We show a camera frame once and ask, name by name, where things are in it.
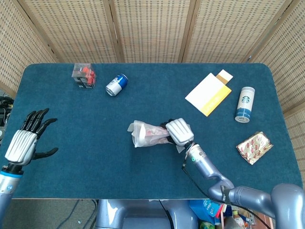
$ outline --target small plastic box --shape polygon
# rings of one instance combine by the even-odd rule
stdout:
[[[79,88],[94,88],[96,75],[90,63],[75,63],[72,78]]]

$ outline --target blue table mat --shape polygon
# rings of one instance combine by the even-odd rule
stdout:
[[[184,153],[171,144],[134,148],[127,128],[134,120],[159,125],[169,118],[185,119],[195,141],[235,186],[270,192],[279,183],[302,186],[291,141],[269,68],[263,64],[94,64],[95,89],[80,89],[71,78],[73,64],[28,66],[22,77],[7,132],[4,154],[32,110],[46,107],[47,118],[58,118],[38,141],[37,152],[58,147],[52,157],[32,161],[15,198],[202,198],[181,170]],[[234,77],[232,92],[205,117],[185,96],[209,73],[225,69]],[[129,83],[116,97],[105,86],[118,74]],[[241,88],[255,88],[251,121],[234,120]],[[236,145],[263,131],[274,147],[253,166]],[[207,189],[191,162],[187,169]]]

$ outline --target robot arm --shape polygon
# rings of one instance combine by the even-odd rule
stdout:
[[[28,114],[20,130],[15,133],[5,154],[9,164],[3,166],[0,171],[0,228],[5,211],[22,178],[22,168],[28,165],[31,160],[51,156],[58,150],[58,148],[54,148],[46,153],[35,153],[37,141],[46,127],[57,121],[56,118],[51,118],[42,123],[43,117],[48,111],[47,108]]]
[[[194,135],[182,118],[169,122],[166,128],[174,142],[185,147],[186,157],[192,160],[202,176],[216,179],[216,184],[208,189],[209,196],[220,202],[262,212],[276,220],[277,229],[305,229],[305,193],[300,187],[281,184],[274,187],[271,196],[249,187],[234,187],[193,142]]]

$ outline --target floor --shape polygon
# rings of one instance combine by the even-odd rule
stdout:
[[[76,200],[23,199],[12,200],[3,223],[3,229],[58,229],[70,215]],[[71,217],[60,229],[89,229],[96,214],[91,200],[80,200]],[[123,229],[168,229],[167,219],[126,219]]]

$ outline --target humanoid robot hand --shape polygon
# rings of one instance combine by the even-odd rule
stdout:
[[[48,111],[48,108],[37,112],[32,111],[25,118],[22,127],[15,133],[5,154],[5,158],[11,164],[26,166],[31,160],[48,157],[56,153],[58,148],[53,148],[45,153],[35,153],[36,143],[40,136],[49,124],[57,121],[57,118],[51,118],[42,123],[43,117]]]
[[[184,147],[188,142],[194,140],[194,134],[183,118],[175,119],[165,127],[178,146]]]

